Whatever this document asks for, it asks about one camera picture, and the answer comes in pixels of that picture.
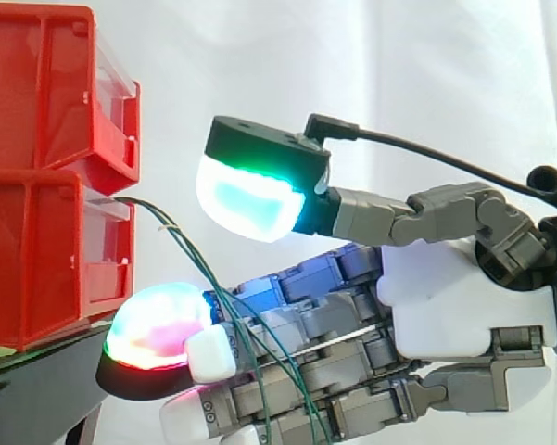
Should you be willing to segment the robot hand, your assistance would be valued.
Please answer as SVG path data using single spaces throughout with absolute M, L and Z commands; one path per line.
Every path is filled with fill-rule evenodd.
M 475 176 L 399 201 L 329 184 L 328 139 L 367 140 Z M 208 279 L 152 286 L 116 313 L 108 394 L 163 400 L 170 444 L 335 444 L 429 410 L 505 413 L 557 352 L 557 171 L 517 184 L 395 136 L 313 114 L 303 133 L 209 128 L 196 191 L 218 225 L 339 249 L 226 288 L 172 217 L 149 212 Z

